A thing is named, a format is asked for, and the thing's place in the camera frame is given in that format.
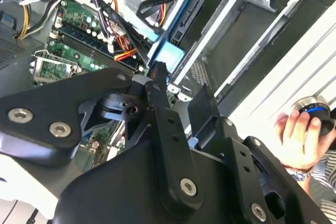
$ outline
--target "black plastic part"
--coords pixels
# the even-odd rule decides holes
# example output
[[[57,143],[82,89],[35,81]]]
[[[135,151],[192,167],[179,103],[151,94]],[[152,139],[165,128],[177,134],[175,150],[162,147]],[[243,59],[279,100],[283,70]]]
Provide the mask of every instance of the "black plastic part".
[[[300,113],[302,113],[303,111],[307,111],[309,113],[310,120],[312,120],[313,118],[320,119],[321,121],[320,136],[325,136],[329,134],[335,128],[335,121],[330,117],[329,106],[323,103],[313,103],[299,110]]]
[[[260,181],[263,181],[263,193],[268,196],[271,192],[276,192],[276,199],[280,201],[280,204],[270,201],[268,204],[277,204],[278,207],[282,207],[282,203],[285,205],[284,208],[276,208],[275,211],[273,209],[273,215],[277,215],[279,220],[284,218],[282,223],[306,224],[311,223],[312,220],[316,223],[330,223],[326,215],[318,210],[317,205],[292,179],[262,141],[258,140],[261,146],[257,146],[255,140],[258,139],[250,136],[244,140],[244,145],[249,148],[257,164],[256,169],[260,172]],[[285,214],[279,215],[278,210],[285,211]]]
[[[326,11],[320,0],[299,4],[297,12],[218,102],[221,115],[229,117],[272,68],[286,55],[305,32]]]
[[[61,195],[52,224],[234,223],[232,204],[223,190],[224,164],[195,151],[191,154],[206,200],[189,218],[176,219],[162,205],[155,146],[146,141],[75,179]]]
[[[172,29],[170,42],[179,45],[182,39],[184,38],[187,31],[193,29],[194,36],[201,36],[201,30],[203,29],[204,23],[211,17],[213,12],[218,7],[218,4],[221,0],[210,0],[207,5],[204,5],[206,0],[189,0],[188,4],[185,7],[183,14],[179,17],[176,22],[175,27]],[[204,9],[202,15],[198,19],[198,22],[194,23],[194,20],[199,15],[200,11]]]
[[[0,152],[42,165],[68,163],[97,101],[108,93],[126,92],[130,85],[131,79],[125,73],[107,68],[1,98]],[[24,124],[10,121],[8,112],[14,108],[29,109],[33,119]],[[71,134],[53,136],[49,127],[54,122],[70,125]]]
[[[160,9],[160,5],[170,3],[172,1],[174,0],[145,0],[139,5],[137,17],[158,33],[160,29],[149,24],[146,18],[157,12]]]

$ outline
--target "black metal arm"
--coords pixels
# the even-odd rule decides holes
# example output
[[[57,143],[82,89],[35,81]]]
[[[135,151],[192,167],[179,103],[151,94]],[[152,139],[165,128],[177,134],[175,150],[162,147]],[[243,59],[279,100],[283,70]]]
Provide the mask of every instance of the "black metal arm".
[[[83,134],[126,121],[127,150],[65,189],[56,224],[329,223],[260,140],[239,138],[212,97],[204,87],[189,106],[192,149],[169,107],[164,64],[133,81],[117,69],[84,74],[0,99],[0,152],[59,166]]]

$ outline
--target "blue plastic tab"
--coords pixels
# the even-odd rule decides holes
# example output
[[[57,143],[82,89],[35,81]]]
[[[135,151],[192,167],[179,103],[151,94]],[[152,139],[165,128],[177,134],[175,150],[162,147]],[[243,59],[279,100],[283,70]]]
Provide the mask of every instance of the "blue plastic tab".
[[[165,42],[155,61],[166,63],[167,70],[172,73],[184,56],[184,51],[170,42]]]

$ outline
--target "bolt hole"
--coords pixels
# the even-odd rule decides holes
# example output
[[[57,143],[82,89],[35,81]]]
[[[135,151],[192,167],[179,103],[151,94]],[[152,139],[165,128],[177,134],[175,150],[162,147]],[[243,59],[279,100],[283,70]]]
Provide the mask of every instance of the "bolt hole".
[[[250,168],[248,168],[247,166],[244,166],[244,169],[245,169],[245,171],[247,171],[248,173],[251,172]]]
[[[64,126],[57,126],[55,130],[57,131],[57,133],[64,133],[66,129],[64,128]]]
[[[137,111],[138,111],[137,107],[131,106],[131,107],[126,109],[126,114],[127,115],[134,115],[135,113],[137,113]]]
[[[27,113],[19,111],[19,112],[14,113],[14,116],[16,118],[24,119],[27,117]]]
[[[120,80],[122,81],[125,81],[126,80],[126,77],[123,75],[123,74],[117,74],[117,78],[119,78]]]
[[[185,188],[188,189],[188,191],[192,191],[193,187],[189,183],[184,184]]]
[[[256,209],[256,212],[257,212],[257,214],[258,214],[259,216],[263,215],[263,213],[260,211],[259,208]]]
[[[178,136],[176,136],[176,135],[173,135],[173,140],[174,140],[175,142],[178,142],[180,139],[179,139],[179,137],[178,137]]]

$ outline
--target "red wire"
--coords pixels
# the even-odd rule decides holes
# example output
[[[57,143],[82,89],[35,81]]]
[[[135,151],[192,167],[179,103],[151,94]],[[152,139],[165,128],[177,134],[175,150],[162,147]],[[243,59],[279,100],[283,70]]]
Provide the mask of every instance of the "red wire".
[[[121,56],[121,57],[117,58],[115,61],[120,61],[120,60],[126,59],[126,58],[132,56],[133,54],[134,54],[134,53],[130,53],[130,54],[128,54],[128,55]]]

